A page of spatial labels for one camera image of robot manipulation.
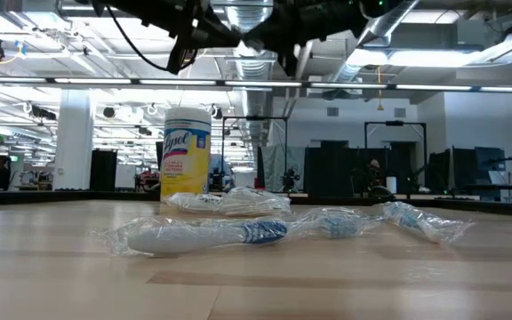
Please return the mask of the yellow Lysol wipes canister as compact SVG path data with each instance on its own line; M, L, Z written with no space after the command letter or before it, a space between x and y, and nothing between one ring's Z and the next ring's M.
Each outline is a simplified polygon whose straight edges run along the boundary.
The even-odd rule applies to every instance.
M172 108L165 113L161 158L161 197L204 194L209 189L212 119L201 108Z

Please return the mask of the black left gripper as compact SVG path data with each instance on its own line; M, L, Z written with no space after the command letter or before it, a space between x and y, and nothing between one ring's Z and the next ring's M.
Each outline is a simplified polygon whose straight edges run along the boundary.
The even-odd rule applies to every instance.
M235 48L243 40L238 28L229 28L221 22L209 0L166 0L174 22L170 37L189 38L191 49Z

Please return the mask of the black background rig frame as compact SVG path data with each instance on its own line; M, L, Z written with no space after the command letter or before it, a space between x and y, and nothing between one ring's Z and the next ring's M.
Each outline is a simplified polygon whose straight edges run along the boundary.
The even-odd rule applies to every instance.
M288 119L284 116L224 116L217 139L221 170L252 173L254 187L273 193L284 190L288 165Z
M405 122L401 120L388 120L388 121L368 121L364 122L364 160L367 162L367 168L373 168L371 165L371 158L369 156L369 138L375 133L379 126L386 127L402 127L408 126L414 132L416 132L422 138L422 155L423 155L423 164L419 169L412 171L412 173L408 176L408 181L410 183L409 189L404 193L406 199L411 199L412 195L419 194L420 184L418 183L418 177L421 173L428 167L428 129L427 124L422 122Z

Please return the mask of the dark-blue striped toothbrush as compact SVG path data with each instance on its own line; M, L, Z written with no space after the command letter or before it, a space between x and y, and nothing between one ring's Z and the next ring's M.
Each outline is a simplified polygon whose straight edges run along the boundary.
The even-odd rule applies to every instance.
M172 256L230 245L344 239L376 226L376 219L357 209L327 207L246 219L140 217L97 236L114 255Z

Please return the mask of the black partition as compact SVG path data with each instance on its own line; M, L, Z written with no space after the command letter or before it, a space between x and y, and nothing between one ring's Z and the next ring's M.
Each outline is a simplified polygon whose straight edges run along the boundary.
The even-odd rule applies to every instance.
M397 179L397 193L410 187L408 176L415 171L409 153L396 148L369 148L385 177ZM363 148L307 148L305 190L311 197L351 198L368 196L374 188L367 186L367 162Z

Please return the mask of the black cabinet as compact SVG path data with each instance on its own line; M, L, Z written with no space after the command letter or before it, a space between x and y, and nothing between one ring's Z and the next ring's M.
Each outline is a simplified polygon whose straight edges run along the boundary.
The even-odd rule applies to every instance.
M92 152L90 190L114 191L116 184L117 152L98 150Z

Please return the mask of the clear bag of cotton swabs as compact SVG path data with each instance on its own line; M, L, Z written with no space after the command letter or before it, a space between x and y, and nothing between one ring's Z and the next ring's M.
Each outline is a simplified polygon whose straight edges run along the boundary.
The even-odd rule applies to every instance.
M218 213L227 216L267 216L290 210L289 198L247 187L230 189L218 205Z

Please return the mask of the silver ventilation duct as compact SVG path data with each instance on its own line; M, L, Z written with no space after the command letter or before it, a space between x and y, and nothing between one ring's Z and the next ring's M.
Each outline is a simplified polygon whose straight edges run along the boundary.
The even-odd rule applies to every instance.
M419 2L420 0L402 0L397 8L379 18L369 20L365 30L356 37L356 41L351 45L352 51L345 62L328 77L328 81L353 82L360 70L369 65L369 62L362 60L362 57L373 57L371 53L364 53L364 46L388 47L393 31Z
M225 8L232 27L243 33L263 22L273 9L273 0L232 0L233 4ZM235 49L236 73L240 80L269 80L275 58L272 52L255 51L245 43ZM245 89L242 91L243 113L248 116L270 116L271 96L265 89ZM246 121L247 137L252 141L264 141L268 136L269 120Z

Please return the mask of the dark desk monitors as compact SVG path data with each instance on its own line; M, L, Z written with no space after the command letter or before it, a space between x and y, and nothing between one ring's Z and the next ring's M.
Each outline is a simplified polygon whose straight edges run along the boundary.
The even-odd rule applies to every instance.
M488 171L479 170L474 149L453 148L431 153L425 169L425 186L435 194L480 196L484 201L501 200L499 190L468 188L491 185Z

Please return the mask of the long ceiling light rail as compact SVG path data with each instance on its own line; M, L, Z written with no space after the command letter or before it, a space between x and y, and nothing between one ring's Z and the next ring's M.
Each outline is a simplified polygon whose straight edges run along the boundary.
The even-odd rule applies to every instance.
M248 89L317 89L317 90L372 90L410 92L479 92L512 93L512 86L439 85L439 84L376 84L376 83L331 83L315 81L273 80L195 80L195 79L139 79L139 78L84 78L84 77L20 77L0 76L1 85L22 86L82 86L85 88L126 87L170 87L181 90L203 88Z

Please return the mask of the white square column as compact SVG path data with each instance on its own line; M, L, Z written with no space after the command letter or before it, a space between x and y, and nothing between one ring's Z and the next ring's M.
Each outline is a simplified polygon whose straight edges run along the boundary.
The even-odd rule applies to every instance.
M95 106L89 90L63 89L60 97L53 189L88 189Z

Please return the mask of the black table frame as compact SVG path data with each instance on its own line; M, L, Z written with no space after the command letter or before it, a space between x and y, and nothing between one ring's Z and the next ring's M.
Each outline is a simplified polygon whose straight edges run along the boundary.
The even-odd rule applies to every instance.
M102 191L0 191L0 205L37 204L50 202L112 200L112 201L159 201L158 194ZM460 198L438 199L402 199L402 202L422 208L483 212L512 216L512 203L483 202ZM295 205L327 205L327 206L372 206L382 200L365 198L308 198L293 195L291 204Z

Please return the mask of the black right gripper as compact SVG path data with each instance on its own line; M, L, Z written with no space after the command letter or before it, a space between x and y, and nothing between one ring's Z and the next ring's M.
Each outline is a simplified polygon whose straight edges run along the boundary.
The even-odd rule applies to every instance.
M358 0L289 0L279 20L265 20L243 35L255 50L288 52L292 44L324 41L329 35L350 31L360 35L367 24Z

